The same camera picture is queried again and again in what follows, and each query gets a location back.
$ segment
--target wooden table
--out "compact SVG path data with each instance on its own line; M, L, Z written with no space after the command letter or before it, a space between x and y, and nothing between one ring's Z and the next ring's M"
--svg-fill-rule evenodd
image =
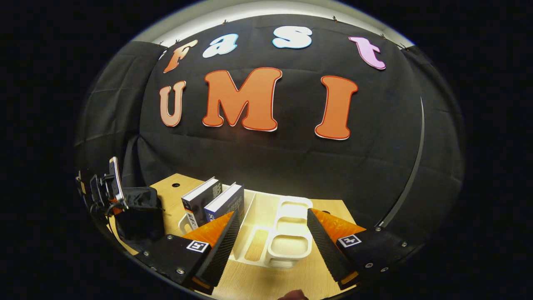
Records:
M165 209L163 213L165 234L182 235L178 228L178 222L185 214L181 196L202 182L202 180L174 174L151 185L157 190L163 209ZM178 183L179 187L173 187L175 183ZM311 201L314 208L327 210L333 216L355 223L342 200L311 199ZM110 224L116 236L115 220L112 217ZM118 237L117 240L132 255L138 253L120 241ZM309 300L324 299L342 292L327 270L314 241L311 254L290 269L260 267L228 260L219 285L214 288L213 294L209 297L220 300L277 300L295 289L301 289Z

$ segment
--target white container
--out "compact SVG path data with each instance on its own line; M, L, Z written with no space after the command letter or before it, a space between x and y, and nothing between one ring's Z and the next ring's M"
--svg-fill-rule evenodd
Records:
M229 256L236 262L262 267L293 267L311 253L312 236L307 228L307 198L244 190L246 214ZM183 234L188 218L179 223ZM262 235L264 243L253 242Z

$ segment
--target black fabric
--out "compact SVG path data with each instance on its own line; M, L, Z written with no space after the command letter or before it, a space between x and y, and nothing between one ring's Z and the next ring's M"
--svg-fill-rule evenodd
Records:
M164 50L152 43L130 42L102 69L80 109L75 137L76 170L87 167L101 175L108 172L113 156L118 157L122 170L126 145L139 132L148 77ZM123 173L122 177L124 186L143 185L140 177L131 179L131 173Z
M312 43L305 49L278 49L274 29L309 27ZM239 35L237 48L224 55L203 58L209 43L225 34ZM384 71L362 60L350 36L365 37L381 49L376 56ZM168 73L175 48L193 40L198 44ZM279 68L273 99L274 132L259 132L227 121L208 128L208 84L204 77L228 70L240 88L258 67ZM354 81L349 139L317 137L326 88L320 79L335 75ZM181 122L173 128L160 119L159 90L186 81ZM174 110L169 101L169 112ZM140 119L137 149L147 185L173 173L225 184L234 181L251 190L312 199L343 199L349 209L361 211L373 226L403 190L413 168L421 131L420 91L408 60L392 42L364 29L304 15L266 15L237 20L197 33L174 46L157 62L148 80Z
M120 239L136 251L143 251L165 234L163 210L152 187L124 188L129 209L115 216Z
M452 208L465 176L465 132L457 99L434 64L416 47L403 50L424 102L424 149L405 202L388 228L420 243Z

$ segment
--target letter cutout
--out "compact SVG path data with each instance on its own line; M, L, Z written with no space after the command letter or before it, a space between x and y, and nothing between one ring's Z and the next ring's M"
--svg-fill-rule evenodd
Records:
M272 105L276 82L282 76L275 68L257 68L237 90L231 75L219 70L205 75L209 83L207 114L202 122L205 126L220 127L224 119L219 115L219 105L230 126L235 126L246 104L248 111L243 119L243 127L250 130L274 131L278 122L272 117Z
M198 44L198 40L194 40L179 48L176 48L174 50L174 54L172 55L172 58L168 62L168 66L165 68L163 73L167 73L169 71L174 70L180 64L178 60L183 59L187 55L187 52L189 52L189 47L194 47L196 44Z
M181 97L185 88L185 81L174 84L174 114L168 113L168 94L170 86L166 86L159 91L161 120L168 127L176 126L181 120Z
M385 63L377 60L376 54L374 53L374 51L381 53L378 47L370 44L370 42L364 37L350 36L348 39L357 44L359 55L367 64L378 70L385 69Z
M326 108L322 123L315 127L314 132L321 138L348 139L350 129L346 125L352 94L357 92L357 85L338 76L324 76L320 81L327 88Z
M301 49L311 45L313 32L307 27L301 26L282 26L274 30L277 38L272 40L272 44L278 48Z
M204 58L209 58L217 54L222 55L230 53L237 47L237 45L235 45L235 41L238 37L239 35L230 33L213 40L210 44L211 46L204 51L202 56Z

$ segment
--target book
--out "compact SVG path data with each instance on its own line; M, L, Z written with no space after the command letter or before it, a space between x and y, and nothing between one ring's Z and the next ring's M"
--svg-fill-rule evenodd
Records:
M216 199L221 192L222 183L212 177L181 197L192 230L208 223L204 207Z
M218 197L204 207L208 222L235 211L244 218L244 186L233 183Z

